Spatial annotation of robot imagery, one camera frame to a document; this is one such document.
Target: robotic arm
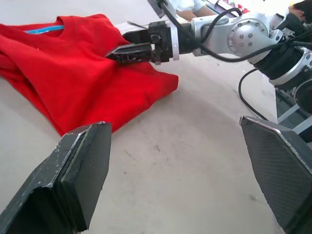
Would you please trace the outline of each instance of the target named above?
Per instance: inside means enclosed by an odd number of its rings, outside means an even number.
[[[238,18],[221,17],[217,21],[216,16],[206,16],[194,18],[191,23],[177,28],[177,20],[173,17],[175,10],[169,1],[149,0],[149,3],[160,17],[165,12],[171,19],[170,24],[153,22],[147,30],[124,34],[132,44],[120,46],[106,57],[122,63],[150,61],[156,65],[168,62],[170,58],[178,60],[180,54],[188,53],[196,57],[211,55],[227,62],[248,60],[270,79],[273,86],[284,90],[303,110],[312,113],[312,51],[306,48],[311,44],[295,41],[310,32],[305,32],[297,17],[289,15],[280,24],[281,20],[275,18],[270,23],[260,13],[246,13]],[[287,26],[287,22],[303,34],[294,39],[284,35],[280,26]],[[219,54],[239,58],[225,58]]]

